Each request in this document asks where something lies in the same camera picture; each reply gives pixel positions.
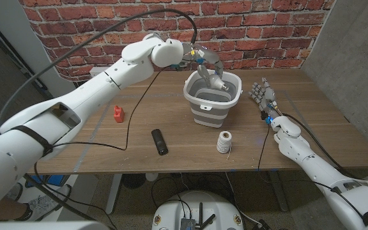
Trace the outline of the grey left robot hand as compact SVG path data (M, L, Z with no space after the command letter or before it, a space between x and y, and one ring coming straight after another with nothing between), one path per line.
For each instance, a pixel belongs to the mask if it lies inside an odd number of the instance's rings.
M228 86L222 81L224 67L217 53L202 45L187 43L183 43L183 52L183 61L195 61L198 64L197 72L204 79L208 88L228 90ZM209 73L204 65L205 62L214 65L215 73Z

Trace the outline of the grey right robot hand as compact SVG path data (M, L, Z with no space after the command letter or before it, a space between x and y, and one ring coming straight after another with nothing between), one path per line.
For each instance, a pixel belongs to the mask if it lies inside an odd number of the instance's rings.
M257 103L260 111L270 112L276 106L275 92L266 78L262 78L262 84L255 82L249 95Z

